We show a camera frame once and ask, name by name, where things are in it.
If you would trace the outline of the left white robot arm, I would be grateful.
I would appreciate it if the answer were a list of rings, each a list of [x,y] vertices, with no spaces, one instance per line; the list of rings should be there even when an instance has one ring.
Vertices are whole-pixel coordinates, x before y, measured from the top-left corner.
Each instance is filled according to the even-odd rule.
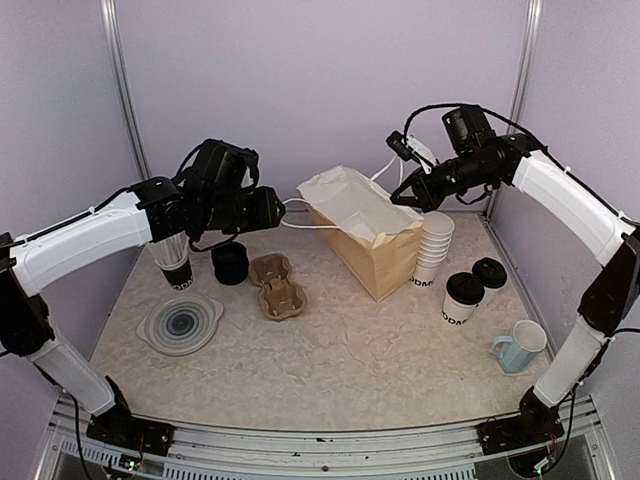
[[[260,182],[259,155],[206,139],[173,177],[124,186],[96,206],[33,233],[1,236],[1,345],[66,390],[121,445],[140,434],[119,389],[51,322],[43,297],[53,285],[124,251],[178,234],[194,248],[204,233],[230,237],[272,229],[285,207]]]

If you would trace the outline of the brown paper takeout bag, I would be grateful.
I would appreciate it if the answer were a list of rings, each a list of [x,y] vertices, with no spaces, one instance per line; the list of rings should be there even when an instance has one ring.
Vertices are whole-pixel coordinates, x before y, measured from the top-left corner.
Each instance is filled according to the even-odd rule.
[[[320,232],[371,297],[379,302],[412,277],[423,217],[390,201],[390,193],[342,165],[297,187],[311,229]]]

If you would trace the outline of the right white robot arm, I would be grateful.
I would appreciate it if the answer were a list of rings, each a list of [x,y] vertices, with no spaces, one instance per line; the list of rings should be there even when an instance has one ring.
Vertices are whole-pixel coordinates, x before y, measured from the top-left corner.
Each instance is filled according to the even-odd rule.
[[[403,161],[418,166],[391,194],[393,204],[427,213],[448,197],[461,200],[475,187],[490,194],[500,185],[510,186],[560,221],[601,267],[581,297],[573,329],[526,395],[533,405],[511,423],[512,436],[531,444],[550,427],[547,410],[595,369],[602,351],[623,330],[621,323],[639,297],[639,224],[556,160],[525,127],[506,119],[514,131],[498,135],[489,123],[501,117],[494,111],[466,103],[439,107],[455,155],[439,162],[411,139],[407,128],[391,132],[387,145]]]

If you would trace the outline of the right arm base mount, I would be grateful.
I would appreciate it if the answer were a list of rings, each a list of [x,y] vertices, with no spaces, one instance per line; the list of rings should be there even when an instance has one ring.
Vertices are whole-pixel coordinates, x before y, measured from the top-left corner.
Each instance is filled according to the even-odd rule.
[[[529,447],[565,434],[559,407],[546,406],[530,388],[519,403],[516,415],[490,419],[476,427],[484,455]]]

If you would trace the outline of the brown cardboard cup carrier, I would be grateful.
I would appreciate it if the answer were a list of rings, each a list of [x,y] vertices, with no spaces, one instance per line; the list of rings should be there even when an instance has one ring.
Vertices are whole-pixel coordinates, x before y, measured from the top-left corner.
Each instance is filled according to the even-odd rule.
[[[258,303],[270,320],[281,322],[299,315],[307,305],[304,288],[291,279],[289,259],[279,253],[255,258],[249,263],[249,278],[261,288]]]

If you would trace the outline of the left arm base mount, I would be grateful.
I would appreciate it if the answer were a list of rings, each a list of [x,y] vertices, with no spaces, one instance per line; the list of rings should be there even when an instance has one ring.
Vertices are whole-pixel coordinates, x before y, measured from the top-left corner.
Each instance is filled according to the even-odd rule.
[[[166,457],[175,427],[134,416],[117,384],[109,376],[106,380],[113,390],[115,405],[101,415],[91,416],[86,436],[142,454]]]

